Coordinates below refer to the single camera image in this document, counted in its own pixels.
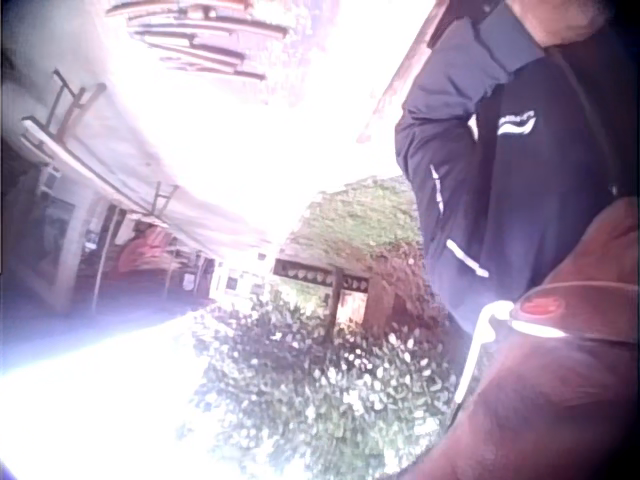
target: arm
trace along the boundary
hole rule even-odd
[[[425,242],[439,206],[442,213],[452,204],[474,155],[467,124],[478,102],[542,56],[510,8],[500,4],[477,27],[468,19],[455,22],[417,75],[396,126],[396,158],[416,195]]]

